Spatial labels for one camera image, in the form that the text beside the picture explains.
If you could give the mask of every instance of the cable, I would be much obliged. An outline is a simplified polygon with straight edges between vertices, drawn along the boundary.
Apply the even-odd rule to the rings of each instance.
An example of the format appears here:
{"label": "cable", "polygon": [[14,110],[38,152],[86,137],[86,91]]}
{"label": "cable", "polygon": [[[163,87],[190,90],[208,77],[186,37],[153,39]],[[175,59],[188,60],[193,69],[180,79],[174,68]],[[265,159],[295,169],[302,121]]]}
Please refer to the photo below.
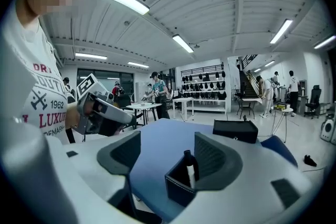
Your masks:
{"label": "cable", "polygon": [[304,172],[319,171],[319,170],[323,170],[323,169],[325,169],[325,167],[320,168],[320,169],[315,169],[315,170],[305,170],[305,171],[301,171],[301,172],[304,173]]}

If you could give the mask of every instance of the table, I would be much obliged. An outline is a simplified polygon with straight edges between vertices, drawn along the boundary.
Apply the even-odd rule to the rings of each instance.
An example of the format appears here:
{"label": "table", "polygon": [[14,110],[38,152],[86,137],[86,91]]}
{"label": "table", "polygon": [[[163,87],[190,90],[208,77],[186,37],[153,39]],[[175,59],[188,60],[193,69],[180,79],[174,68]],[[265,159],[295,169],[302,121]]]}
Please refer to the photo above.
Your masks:
{"label": "table", "polygon": [[[141,131],[141,153],[130,174],[132,192],[167,222],[174,219],[183,210],[185,213],[190,209],[190,207],[184,209],[181,205],[168,199],[164,175],[179,161],[184,150],[190,150],[193,154],[195,132],[201,132],[232,147],[240,154],[244,163],[238,178],[223,190],[227,191],[227,195],[223,193],[223,196],[212,200],[206,198],[207,192],[197,193],[196,197],[202,196],[199,202],[204,203],[203,206],[199,205],[202,208],[202,214],[207,211],[204,217],[199,213],[198,217],[200,218],[206,218],[211,214],[211,203],[206,202],[211,200],[223,206],[223,216],[229,215],[230,210],[244,208],[253,214],[255,222],[264,222],[284,210],[279,199],[274,196],[274,189],[270,184],[272,180],[288,178],[296,189],[301,190],[310,186],[309,181],[278,153],[258,144],[248,144],[213,135],[212,125],[160,119],[138,130]],[[234,194],[233,188],[235,186],[241,191],[241,195]],[[195,212],[190,213],[188,217],[196,218],[194,215]],[[184,219],[181,223],[204,223],[203,220],[188,221]]]}
{"label": "table", "polygon": [[126,106],[129,109],[134,109],[134,116],[136,117],[136,111],[137,110],[141,110],[142,114],[143,114],[143,125],[148,124],[148,119],[147,119],[147,115],[146,115],[146,109],[152,109],[153,112],[153,116],[154,116],[154,120],[156,121],[156,116],[155,116],[155,111],[154,108],[156,108],[157,106],[161,106],[162,104],[151,104],[151,103],[146,103],[145,105],[141,105],[141,104],[132,104],[132,105],[128,105]]}
{"label": "table", "polygon": [[242,101],[243,102],[250,102],[252,103],[253,102],[253,106],[252,106],[252,113],[253,113],[253,119],[255,119],[255,115],[254,115],[254,106],[256,105],[256,103],[260,103],[260,104],[263,104],[263,101],[261,98],[242,98]]}
{"label": "table", "polygon": [[194,101],[192,97],[189,98],[177,98],[173,99],[173,118],[175,118],[175,103],[181,102],[182,104],[182,114],[184,114],[184,120],[187,121],[187,103],[192,101],[192,116],[194,115]]}
{"label": "table", "polygon": [[[289,113],[293,112],[293,109],[288,108],[288,109],[284,109],[284,110],[280,111],[280,110],[276,110],[276,109],[274,109],[274,106],[272,106],[271,109],[274,110],[274,120],[273,120],[273,126],[272,126],[272,130],[271,130],[271,135],[270,135],[270,136],[275,135],[275,133],[277,132],[277,130],[278,130],[278,128],[279,128],[279,126],[280,126],[282,120],[283,120],[284,117],[285,117],[286,131],[285,131],[285,140],[283,141],[283,142],[285,143],[286,140],[287,140],[287,115],[288,115]],[[280,119],[279,119],[279,121],[278,121],[278,123],[277,123],[277,126],[274,128],[275,117],[276,117],[276,115],[277,115],[277,111],[282,112],[282,115],[281,115],[281,117],[280,117]]]}

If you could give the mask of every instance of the staircase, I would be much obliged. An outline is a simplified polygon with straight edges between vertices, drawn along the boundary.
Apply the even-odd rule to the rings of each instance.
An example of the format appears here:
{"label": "staircase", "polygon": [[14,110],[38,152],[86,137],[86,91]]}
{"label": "staircase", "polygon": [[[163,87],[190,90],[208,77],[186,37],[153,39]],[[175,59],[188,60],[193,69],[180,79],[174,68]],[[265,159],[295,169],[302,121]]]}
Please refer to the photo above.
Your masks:
{"label": "staircase", "polygon": [[243,71],[239,72],[239,76],[240,76],[240,85],[243,85],[244,82],[246,83],[245,98],[258,98],[256,91],[253,89],[251,83],[249,82],[248,78],[246,77]]}

